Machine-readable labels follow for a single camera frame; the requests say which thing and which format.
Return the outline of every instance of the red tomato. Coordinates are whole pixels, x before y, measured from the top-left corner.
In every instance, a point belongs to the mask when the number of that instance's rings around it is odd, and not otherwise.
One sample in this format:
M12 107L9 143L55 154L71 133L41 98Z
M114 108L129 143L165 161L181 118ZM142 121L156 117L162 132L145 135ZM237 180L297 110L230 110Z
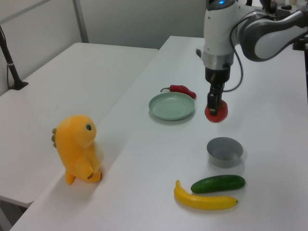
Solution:
M205 116L210 122L219 123L224 120L228 115L228 105L223 100L220 100L217 107L217 115L211 115L210 109L206 106Z

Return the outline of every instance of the toy fruit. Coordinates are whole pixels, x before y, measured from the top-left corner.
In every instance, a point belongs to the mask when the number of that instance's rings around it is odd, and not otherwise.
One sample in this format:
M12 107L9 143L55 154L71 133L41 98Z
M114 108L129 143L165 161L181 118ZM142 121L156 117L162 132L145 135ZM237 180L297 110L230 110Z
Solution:
M175 198L183 205L198 209L227 209L237 203L237 199L231 196L196 196L188 194L176 181L174 188Z
M163 90L169 90L170 92L179 92L179 93L184 93L186 95L189 95L190 97L192 97L193 99L197 98L196 93L194 93L193 91L189 90L186 86L184 85L170 85L169 88L163 88L160 90L160 92L162 92Z
M237 175L220 175L202 179L192 185L193 193L212 193L235 190L245 185L245 179Z
M67 184L72 184L76 177L87 182L102 179L102 173L98 170L101 161L94 146L96 127L88 116L69 116L52 132L51 140L65 167Z
M228 105L223 100L220 100L217 107L217 115L211 115L210 109L206 106L205 115L210 122L219 123L228 115Z

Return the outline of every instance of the red chili pepper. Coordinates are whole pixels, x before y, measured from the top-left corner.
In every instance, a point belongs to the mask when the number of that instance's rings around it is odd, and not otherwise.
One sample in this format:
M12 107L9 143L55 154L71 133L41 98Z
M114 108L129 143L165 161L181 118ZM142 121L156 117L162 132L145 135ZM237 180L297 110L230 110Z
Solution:
M192 97L193 99L197 98L196 93L192 92L191 90L189 90L187 87L185 87L184 85L170 85L169 88L163 88L160 90L160 92L162 92L163 90L170 90L170 92L180 92L180 93L184 93L186 95L189 95L190 97Z

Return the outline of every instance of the chili pepper stem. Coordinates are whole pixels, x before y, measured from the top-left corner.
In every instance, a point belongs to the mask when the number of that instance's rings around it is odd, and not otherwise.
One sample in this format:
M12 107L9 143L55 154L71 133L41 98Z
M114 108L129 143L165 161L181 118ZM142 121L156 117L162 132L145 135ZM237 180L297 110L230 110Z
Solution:
M160 90L160 92L162 92L163 90L170 90L170 88L163 88Z

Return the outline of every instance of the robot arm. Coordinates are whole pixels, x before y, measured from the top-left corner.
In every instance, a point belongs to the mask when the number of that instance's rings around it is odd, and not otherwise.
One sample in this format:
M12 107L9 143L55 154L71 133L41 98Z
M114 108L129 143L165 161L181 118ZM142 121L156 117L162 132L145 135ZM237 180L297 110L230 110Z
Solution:
M205 78L211 84L207 107L211 115L229 80L236 44L255 62L271 59L286 46L308 33L308 7L280 21L274 21L260 9L236 0L214 0L205 13L205 44L201 55Z

